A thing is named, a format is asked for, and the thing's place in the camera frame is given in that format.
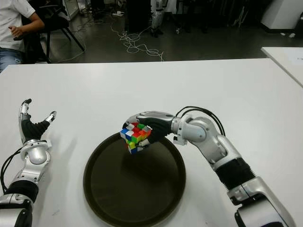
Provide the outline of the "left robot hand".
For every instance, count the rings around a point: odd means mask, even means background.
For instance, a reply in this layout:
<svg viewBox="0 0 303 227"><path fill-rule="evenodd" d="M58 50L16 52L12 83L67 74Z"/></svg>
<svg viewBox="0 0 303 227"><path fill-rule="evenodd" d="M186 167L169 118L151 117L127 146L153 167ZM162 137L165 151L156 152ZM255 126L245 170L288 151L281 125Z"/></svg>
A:
<svg viewBox="0 0 303 227"><path fill-rule="evenodd" d="M31 102L32 99L26 99L19 110L18 123L22 144L26 144L30 140L40 140L50 124L55 120L57 114L56 111L52 111L43 121L33 123L31 115L28 113L28 107Z"/></svg>

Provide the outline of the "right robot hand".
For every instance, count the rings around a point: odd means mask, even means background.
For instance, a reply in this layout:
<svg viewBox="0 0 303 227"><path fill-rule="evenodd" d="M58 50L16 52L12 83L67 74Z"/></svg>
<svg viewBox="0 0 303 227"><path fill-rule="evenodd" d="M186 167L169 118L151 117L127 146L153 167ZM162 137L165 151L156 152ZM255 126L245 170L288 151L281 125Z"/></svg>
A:
<svg viewBox="0 0 303 227"><path fill-rule="evenodd" d="M129 117L123 124L126 128L130 123L141 123L151 128L150 135L139 142L138 147L144 148L155 143L173 132L172 123L175 116L165 112L145 111Z"/></svg>

